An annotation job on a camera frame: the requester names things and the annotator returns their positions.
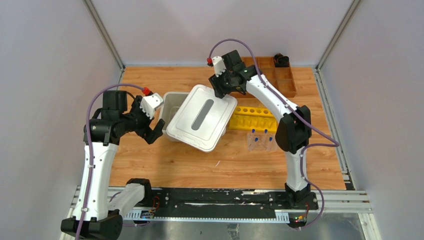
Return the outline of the blue capped tube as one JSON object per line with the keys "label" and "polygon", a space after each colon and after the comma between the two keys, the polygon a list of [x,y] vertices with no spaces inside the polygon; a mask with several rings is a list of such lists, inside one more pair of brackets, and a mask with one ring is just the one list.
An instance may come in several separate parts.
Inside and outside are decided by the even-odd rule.
{"label": "blue capped tube", "polygon": [[267,129],[265,129],[264,132],[263,132],[263,139],[264,139],[265,142],[268,141],[268,130]]}
{"label": "blue capped tube", "polygon": [[256,140],[256,130],[255,129],[252,129],[251,130],[250,139],[251,139],[252,142],[256,142],[257,141]]}
{"label": "blue capped tube", "polygon": [[250,143],[250,147],[249,149],[251,151],[257,150],[260,147],[260,142],[259,142],[259,138],[258,137],[254,137],[252,139],[252,142]]}
{"label": "blue capped tube", "polygon": [[272,149],[272,146],[273,146],[273,138],[269,137],[267,150],[270,151]]}

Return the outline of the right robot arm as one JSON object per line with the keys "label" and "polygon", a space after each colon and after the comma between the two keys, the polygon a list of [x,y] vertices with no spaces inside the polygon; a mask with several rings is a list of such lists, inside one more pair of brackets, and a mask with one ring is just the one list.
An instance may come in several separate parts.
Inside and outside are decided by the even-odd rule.
{"label": "right robot arm", "polygon": [[216,97],[222,99],[232,92],[249,93],[259,100],[277,121],[275,142],[284,151],[287,167],[285,201],[298,209],[311,192],[306,180],[305,147],[312,136],[311,112],[305,105],[299,107],[280,93],[267,79],[257,64],[247,66],[237,50],[222,56],[208,57],[207,65],[214,75],[209,82]]}

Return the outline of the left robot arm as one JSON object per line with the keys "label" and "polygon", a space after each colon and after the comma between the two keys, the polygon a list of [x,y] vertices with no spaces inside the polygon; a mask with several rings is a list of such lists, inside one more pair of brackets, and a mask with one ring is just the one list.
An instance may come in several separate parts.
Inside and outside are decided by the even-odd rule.
{"label": "left robot arm", "polygon": [[84,171],[80,193],[71,217],[61,222],[63,233],[79,240],[116,240],[124,217],[136,204],[149,206],[153,201],[148,179],[132,178],[115,197],[108,197],[113,161],[121,138],[135,133],[153,144],[163,134],[165,121],[151,122],[164,99],[157,93],[145,92],[133,97],[129,92],[107,90],[102,93],[102,106],[88,113],[84,127]]}

